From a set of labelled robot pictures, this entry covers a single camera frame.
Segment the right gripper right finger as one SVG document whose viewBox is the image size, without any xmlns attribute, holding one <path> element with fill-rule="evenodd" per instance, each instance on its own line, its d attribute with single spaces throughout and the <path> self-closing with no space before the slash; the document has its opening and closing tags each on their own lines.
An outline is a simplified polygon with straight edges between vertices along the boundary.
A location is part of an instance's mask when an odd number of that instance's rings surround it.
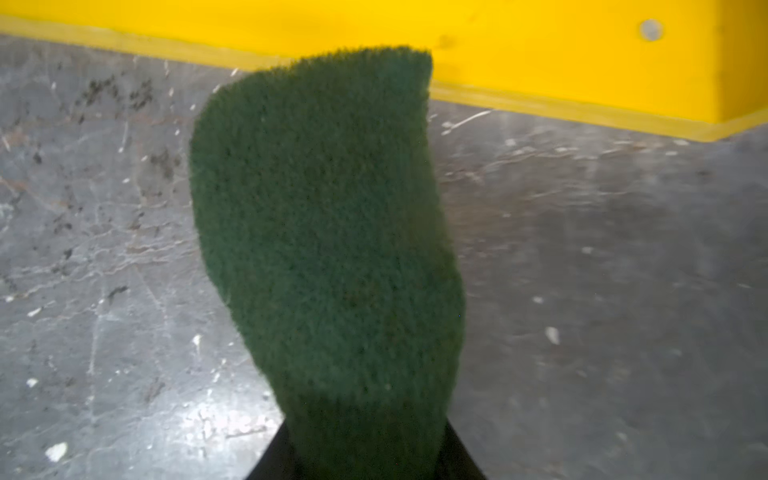
<svg viewBox="0 0 768 480">
<path fill-rule="evenodd" d="M 486 480 L 450 422 L 446 423 L 435 480 Z"/>
</svg>

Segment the dark green sponge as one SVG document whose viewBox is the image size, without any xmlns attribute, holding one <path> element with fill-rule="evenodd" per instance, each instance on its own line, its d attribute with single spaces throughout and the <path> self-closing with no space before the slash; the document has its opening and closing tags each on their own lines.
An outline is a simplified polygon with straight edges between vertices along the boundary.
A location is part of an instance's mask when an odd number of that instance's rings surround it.
<svg viewBox="0 0 768 480">
<path fill-rule="evenodd" d="M 309 479 L 434 475 L 465 300 L 429 152 L 431 55 L 250 74 L 194 125 L 206 272 Z"/>
</svg>

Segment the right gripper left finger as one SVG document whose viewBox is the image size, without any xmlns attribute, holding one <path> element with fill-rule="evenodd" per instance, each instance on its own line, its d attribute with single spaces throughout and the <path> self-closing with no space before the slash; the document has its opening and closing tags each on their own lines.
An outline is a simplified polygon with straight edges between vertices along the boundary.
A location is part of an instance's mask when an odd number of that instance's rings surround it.
<svg viewBox="0 0 768 480">
<path fill-rule="evenodd" d="M 283 422 L 246 480 L 299 480 L 300 459 Z"/>
</svg>

